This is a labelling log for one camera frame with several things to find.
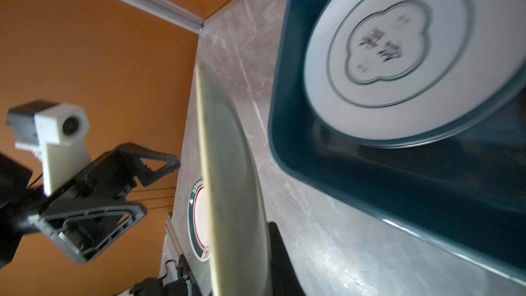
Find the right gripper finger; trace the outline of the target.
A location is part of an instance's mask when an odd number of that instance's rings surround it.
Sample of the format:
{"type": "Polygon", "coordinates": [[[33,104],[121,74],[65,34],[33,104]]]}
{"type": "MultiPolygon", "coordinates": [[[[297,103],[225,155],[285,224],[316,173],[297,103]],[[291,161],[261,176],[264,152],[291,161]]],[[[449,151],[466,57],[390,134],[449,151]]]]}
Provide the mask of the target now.
{"type": "Polygon", "coordinates": [[[275,222],[268,222],[271,241],[271,278],[273,295],[305,296],[290,261],[282,235],[275,222]]]}

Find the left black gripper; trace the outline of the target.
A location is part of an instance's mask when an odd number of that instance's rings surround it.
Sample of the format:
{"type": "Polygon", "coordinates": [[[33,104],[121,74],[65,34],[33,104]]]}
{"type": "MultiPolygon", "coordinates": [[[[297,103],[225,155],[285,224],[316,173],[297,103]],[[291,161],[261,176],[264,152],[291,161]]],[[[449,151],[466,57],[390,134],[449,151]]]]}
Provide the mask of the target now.
{"type": "Polygon", "coordinates": [[[74,263],[89,263],[146,217],[144,205],[125,200],[134,178],[148,187],[180,167],[175,155],[124,143],[81,170],[28,221],[74,263]]]}

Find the white plate green red rim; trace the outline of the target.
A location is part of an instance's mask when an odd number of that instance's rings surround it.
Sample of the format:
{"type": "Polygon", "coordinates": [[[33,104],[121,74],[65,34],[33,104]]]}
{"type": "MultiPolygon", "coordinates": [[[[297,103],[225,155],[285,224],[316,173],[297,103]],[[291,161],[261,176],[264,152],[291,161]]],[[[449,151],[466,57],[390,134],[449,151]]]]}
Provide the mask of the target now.
{"type": "Polygon", "coordinates": [[[188,202],[188,233],[190,245],[197,260],[206,262],[210,257],[206,194],[203,180],[197,180],[188,202]]]}

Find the cream yellow plate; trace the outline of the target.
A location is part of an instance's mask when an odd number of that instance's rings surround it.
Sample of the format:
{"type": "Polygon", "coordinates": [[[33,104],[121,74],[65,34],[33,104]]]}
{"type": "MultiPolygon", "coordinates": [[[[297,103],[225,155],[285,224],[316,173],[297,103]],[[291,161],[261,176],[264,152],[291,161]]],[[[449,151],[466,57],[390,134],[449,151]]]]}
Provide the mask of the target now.
{"type": "Polygon", "coordinates": [[[272,295],[260,181],[235,105],[213,71],[195,67],[202,177],[214,295],[272,295]]]}

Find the small white flower-logo plate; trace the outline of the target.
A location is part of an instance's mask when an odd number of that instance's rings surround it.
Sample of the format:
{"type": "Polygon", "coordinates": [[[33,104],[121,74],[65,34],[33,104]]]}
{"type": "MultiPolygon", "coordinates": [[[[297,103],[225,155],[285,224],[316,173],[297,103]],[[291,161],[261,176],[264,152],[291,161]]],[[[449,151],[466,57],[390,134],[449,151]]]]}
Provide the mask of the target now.
{"type": "Polygon", "coordinates": [[[525,0],[329,0],[304,89],[354,143],[404,148],[459,134],[525,87],[525,0]]]}

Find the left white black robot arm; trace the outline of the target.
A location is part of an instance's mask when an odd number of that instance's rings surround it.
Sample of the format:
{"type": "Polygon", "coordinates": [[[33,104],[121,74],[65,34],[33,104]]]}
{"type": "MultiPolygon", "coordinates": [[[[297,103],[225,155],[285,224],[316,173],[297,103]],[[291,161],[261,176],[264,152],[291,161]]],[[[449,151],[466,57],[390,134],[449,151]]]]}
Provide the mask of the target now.
{"type": "Polygon", "coordinates": [[[138,184],[148,187],[181,166],[170,154],[134,143],[103,153],[46,196],[28,187],[32,171],[1,156],[1,266],[9,265],[23,236],[42,233],[73,262],[89,263],[146,217],[126,201],[138,184]]]}

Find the teal plastic bin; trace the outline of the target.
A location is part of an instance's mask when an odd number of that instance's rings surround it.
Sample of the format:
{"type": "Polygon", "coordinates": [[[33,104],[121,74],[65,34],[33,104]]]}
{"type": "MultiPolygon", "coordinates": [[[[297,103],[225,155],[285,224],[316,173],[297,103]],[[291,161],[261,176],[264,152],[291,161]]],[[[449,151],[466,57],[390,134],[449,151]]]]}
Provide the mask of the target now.
{"type": "Polygon", "coordinates": [[[288,0],[268,122],[289,175],[470,263],[525,283],[525,87],[482,122],[425,145],[352,142],[312,112],[305,51],[329,0],[288,0]]]}

